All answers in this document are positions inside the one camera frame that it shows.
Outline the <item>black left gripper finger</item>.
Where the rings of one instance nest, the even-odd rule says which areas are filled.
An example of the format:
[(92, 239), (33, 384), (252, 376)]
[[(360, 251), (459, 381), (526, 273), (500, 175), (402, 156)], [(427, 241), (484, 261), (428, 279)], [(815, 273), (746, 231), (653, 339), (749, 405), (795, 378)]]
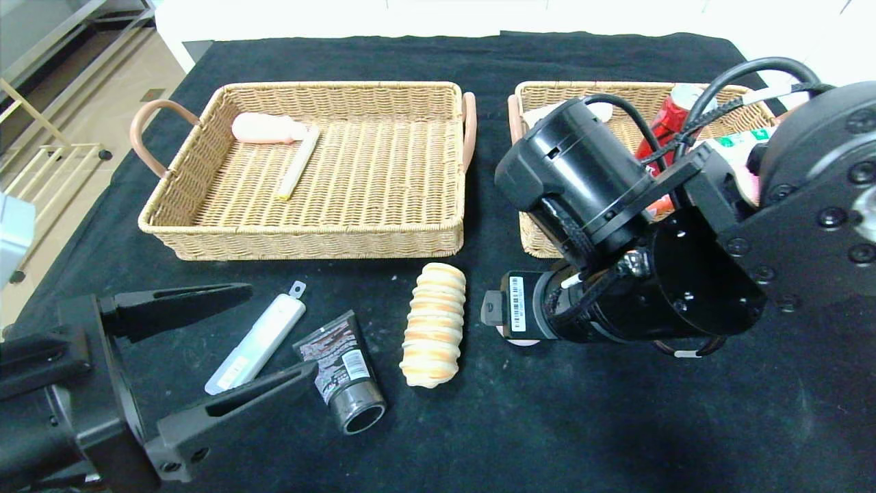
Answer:
[(106, 333), (133, 344), (229, 311), (252, 296), (249, 283), (192, 285), (104, 296), (98, 309)]
[(211, 453), (237, 446), (310, 389), (317, 370), (316, 362), (301, 362), (160, 418), (145, 445), (159, 479), (193, 481)]

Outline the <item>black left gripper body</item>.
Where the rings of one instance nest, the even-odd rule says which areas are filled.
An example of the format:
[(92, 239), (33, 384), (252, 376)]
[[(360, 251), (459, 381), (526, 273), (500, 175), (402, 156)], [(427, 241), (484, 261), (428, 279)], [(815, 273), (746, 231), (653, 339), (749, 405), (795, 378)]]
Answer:
[(159, 475), (95, 296), (57, 307), (57, 325), (2, 343), (2, 490), (97, 475), (114, 492), (153, 492)]

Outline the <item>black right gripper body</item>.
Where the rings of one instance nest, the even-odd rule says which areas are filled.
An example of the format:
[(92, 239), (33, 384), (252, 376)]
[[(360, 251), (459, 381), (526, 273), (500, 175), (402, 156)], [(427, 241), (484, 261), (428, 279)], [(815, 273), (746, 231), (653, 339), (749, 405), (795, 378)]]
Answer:
[(504, 294), (504, 325), (500, 335), (507, 341), (617, 342), (617, 337), (597, 320), (595, 307), (583, 315), (582, 321), (551, 324), (545, 301), (559, 290), (556, 314), (578, 306), (586, 291), (578, 274), (513, 270), (502, 278), (500, 290)]

